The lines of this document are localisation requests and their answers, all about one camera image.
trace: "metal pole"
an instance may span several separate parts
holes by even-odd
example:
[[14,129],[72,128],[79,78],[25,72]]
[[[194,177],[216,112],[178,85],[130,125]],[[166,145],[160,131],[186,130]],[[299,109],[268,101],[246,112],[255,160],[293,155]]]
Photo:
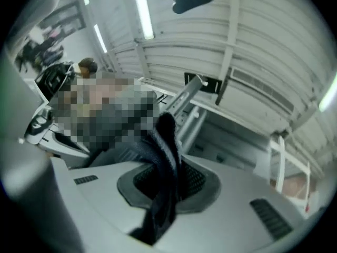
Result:
[[165,110],[177,117],[202,87],[202,80],[195,76],[188,85],[166,105]]
[[285,172],[285,147],[284,147],[284,139],[282,136],[279,136],[280,143],[280,165],[279,165],[279,175],[277,176],[276,181],[276,190],[279,193],[282,193],[283,182],[284,182],[284,172]]
[[309,192],[310,192],[310,172],[306,174],[306,192],[305,192],[305,207],[304,207],[305,212],[306,212],[306,206],[309,204]]
[[186,136],[186,138],[182,140],[182,153],[186,154],[189,152],[197,135],[200,132],[201,126],[203,125],[206,117],[207,117],[207,110],[201,109],[199,111],[199,117],[197,118],[197,121],[195,121],[194,125],[190,127],[192,128],[192,130]]
[[191,124],[199,117],[199,110],[200,107],[194,106],[192,111],[190,112],[189,116],[187,117],[183,126],[179,129],[177,134],[177,139],[182,140],[186,135],[186,132],[189,130]]

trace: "gray surface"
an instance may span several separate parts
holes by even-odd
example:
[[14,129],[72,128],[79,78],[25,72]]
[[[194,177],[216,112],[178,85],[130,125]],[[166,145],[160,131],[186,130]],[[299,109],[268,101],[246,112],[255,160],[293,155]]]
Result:
[[[80,233],[85,252],[155,252],[153,248],[118,231],[104,218],[97,207],[83,198],[79,191],[80,186],[77,186],[71,178],[63,160],[52,158],[52,164],[58,189]],[[111,212],[117,215],[121,211],[112,209]]]
[[318,211],[308,218],[303,224],[301,224],[297,229],[293,230],[290,234],[273,243],[270,246],[260,248],[255,252],[258,253],[281,253],[288,252],[294,246],[296,246],[300,241],[302,241],[316,223],[320,220],[324,211]]
[[5,51],[0,54],[0,137],[22,138],[41,98],[21,79]]
[[[214,171],[222,183],[219,198],[204,212],[178,215],[176,221],[157,242],[165,252],[248,252],[270,245],[273,240],[250,207],[256,198],[267,198],[293,227],[303,219],[282,195],[251,173],[205,159],[185,156],[188,160]],[[73,178],[96,175],[98,180],[78,186],[83,196],[110,224],[122,232],[140,226],[145,211],[130,207],[117,189],[121,174],[139,166],[124,162],[111,166],[72,170]]]
[[189,154],[253,171],[268,180],[270,176],[270,138],[258,135],[233,121],[209,112]]
[[46,153],[29,143],[10,140],[0,140],[0,149],[1,182],[6,194],[19,207],[18,211],[24,211],[36,234],[53,252],[83,252]]
[[195,142],[195,139],[197,138],[200,129],[207,117],[207,110],[200,109],[198,111],[198,118],[194,119],[193,125],[189,128],[187,134],[184,136],[184,138],[181,139],[182,141],[182,153],[188,153],[191,149],[192,145]]

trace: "black fabric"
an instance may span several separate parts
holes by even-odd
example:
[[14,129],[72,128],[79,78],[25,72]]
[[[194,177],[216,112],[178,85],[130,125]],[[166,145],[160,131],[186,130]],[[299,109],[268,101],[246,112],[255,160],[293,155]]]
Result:
[[45,66],[50,66],[53,63],[56,63],[63,56],[63,51],[47,51],[43,54],[43,64]]
[[146,212],[142,227],[130,233],[132,237],[149,245],[158,241],[173,223],[175,205],[181,199],[181,154],[175,131],[174,117],[165,112],[159,117],[155,129],[133,146],[143,162],[153,164],[160,181],[159,191]]
[[42,42],[41,44],[37,44],[35,48],[32,50],[34,56],[37,55],[38,53],[46,52],[49,48],[53,46],[54,41],[55,40],[50,37],[46,39],[44,42]]
[[51,252],[52,249],[36,233],[31,222],[27,220],[16,203],[12,202],[0,184],[1,198],[1,251],[2,252],[24,252],[34,249],[36,252]]

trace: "white ceiling panel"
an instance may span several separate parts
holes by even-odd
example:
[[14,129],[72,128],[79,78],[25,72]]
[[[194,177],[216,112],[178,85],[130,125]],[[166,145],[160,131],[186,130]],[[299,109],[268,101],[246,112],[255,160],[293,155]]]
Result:
[[[206,104],[266,135],[289,128],[317,104],[335,73],[336,44],[310,0],[214,0],[181,15],[172,11],[172,0],[148,0],[152,40],[143,37],[135,0],[91,4],[123,73],[145,76],[168,90],[183,87],[184,72],[219,78],[227,69],[224,56],[232,51],[229,67],[270,87],[293,105],[293,111],[281,110],[257,90],[248,93],[232,85],[219,106],[214,97]],[[315,155],[337,138],[336,121],[334,103],[323,114],[316,112],[294,137]],[[328,153],[317,161],[331,159]]]

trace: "white wall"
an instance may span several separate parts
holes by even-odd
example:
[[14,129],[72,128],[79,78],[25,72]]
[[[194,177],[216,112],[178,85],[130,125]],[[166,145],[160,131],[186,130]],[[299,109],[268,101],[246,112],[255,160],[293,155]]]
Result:
[[209,113],[189,154],[215,162],[222,158],[223,164],[253,171],[258,162],[269,160],[268,146],[268,138]]
[[337,167],[329,167],[325,170],[325,177],[317,182],[316,189],[319,192],[319,207],[327,206],[337,189]]
[[89,28],[84,28],[71,34],[62,41],[62,45],[66,52],[63,60],[79,62],[83,58],[92,57],[98,63],[98,68],[102,65],[99,56],[95,52],[95,48],[89,38]]

